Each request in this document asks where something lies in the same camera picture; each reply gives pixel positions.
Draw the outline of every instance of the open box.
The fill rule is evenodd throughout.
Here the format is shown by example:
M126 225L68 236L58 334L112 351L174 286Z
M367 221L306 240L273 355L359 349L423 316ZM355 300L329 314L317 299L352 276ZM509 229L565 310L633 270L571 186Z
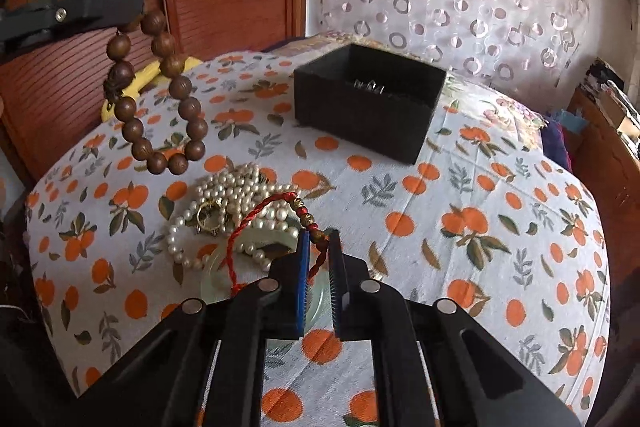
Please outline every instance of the open box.
M445 77L423 62L348 44L294 71L296 119L415 164ZM382 93L367 89L372 81Z

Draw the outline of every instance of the cardboard box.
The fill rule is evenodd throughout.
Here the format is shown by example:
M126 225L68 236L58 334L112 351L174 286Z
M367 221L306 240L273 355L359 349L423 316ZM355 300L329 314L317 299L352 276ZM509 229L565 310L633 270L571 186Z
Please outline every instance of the cardboard box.
M626 115L626 108L607 91L598 96L598 105L616 131L626 134L629 138L640 137L640 129Z
M415 164L446 74L417 60L349 44L293 72L296 119ZM382 93L366 89L372 81L376 90L384 86Z

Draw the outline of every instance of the pearl necklace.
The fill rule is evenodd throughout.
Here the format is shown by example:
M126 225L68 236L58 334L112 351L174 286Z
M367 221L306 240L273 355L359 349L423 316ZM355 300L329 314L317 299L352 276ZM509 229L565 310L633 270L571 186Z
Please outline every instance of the pearl necklace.
M188 221L196 219L196 229L212 233L215 237L219 233L228 237L233 232L242 218L251 212L256 204L268 198L274 192L298 190L297 185L269 184L267 179L260 174L260 169L255 163L244 164L233 171L223 171L216 175L209 175L196 187L196 199L191 201L189 207L182 215L174 219L169 226L166 242L168 252L174 259L174 263L180 263L186 269L204 269L209 255L202 259L189 259L184 254L184 249L176 245L176 234L180 227L184 227ZM218 220L212 230L201 227L200 211L205 207L218 210ZM251 221L251 227L265 231L277 230L289 233L293 238L298 237L297 227L290 227L287 223L289 216L296 217L286 201L274 201L260 211L258 216ZM234 250L244 252L250 256L265 272L271 267L271 261L264 251L257 248L254 242L236 243Z

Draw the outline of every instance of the wooden bead bracelet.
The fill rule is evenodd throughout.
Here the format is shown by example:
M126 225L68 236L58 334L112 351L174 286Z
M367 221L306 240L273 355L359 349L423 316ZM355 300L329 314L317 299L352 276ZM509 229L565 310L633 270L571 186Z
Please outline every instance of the wooden bead bracelet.
M318 255L318 258L316 259L316 263L309 270L307 279L313 279L320 270L320 267L324 264L324 261L326 261L327 250L329 248L329 240L324 235L324 232L319 229L314 216L309 214L304 201L302 201L302 199L298 197L298 194L296 192L273 194L263 200L262 203L257 204L256 207L251 212L249 212L246 217L240 222L240 225L238 225L238 227L232 232L231 236L229 236L228 243L226 244L226 256L224 263L226 263L226 269L229 273L229 279L231 279L232 296L235 296L244 286L243 284L238 283L238 276L236 275L236 271L234 270L233 252L236 238L265 206L267 206L269 203L272 203L273 201L280 200L284 200L289 203L292 210L300 218L300 224L309 231L309 239L314 245L316 245L316 248L318 248L318 251L320 252L320 255Z
M161 59L160 72L171 79L169 95L180 100L178 114L187 124L187 136L190 141L184 146L184 153L176 153L167 160L158 150L154 150L151 142L144 137L145 127L136 118L136 101L130 96L122 96L135 76L133 66L124 60L131 49L131 40L126 33L132 32L140 22L140 29L145 35L152 36L151 52ZM164 31L166 19L164 14L155 10L147 13L142 20L118 28L116 36L107 44L107 56L115 62L104 81L104 94L110 105L115 104L114 115L124 125L122 137L131 144L131 155L138 161L146 161L146 169L151 174L161 174L169 167L172 174L183 174L190 161L198 161L205 155L204 137L209 125L200 117L201 106L197 98L191 96L191 81L182 75L184 60L175 54L175 40Z

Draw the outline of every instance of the yellow cloth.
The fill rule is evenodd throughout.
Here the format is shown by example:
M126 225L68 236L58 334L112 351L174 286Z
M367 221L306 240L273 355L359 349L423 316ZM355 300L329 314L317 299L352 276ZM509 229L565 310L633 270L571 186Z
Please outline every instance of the yellow cloth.
M202 63L201 60L198 60L194 57L187 57L184 62L184 70L189 71L196 66L199 66ZM140 90L146 86L152 80L158 81L158 84L163 84L165 82L169 82L170 80L160 74L160 61L155 60L145 68L141 69L136 73L136 76L133 78L133 81L126 87L126 89L122 90L122 94L124 96L130 96L134 100L137 100L140 96ZM102 117L102 121L106 122L113 118L113 107L111 109L107 109L108 102L105 100L102 103L102 111L100 112L100 116Z

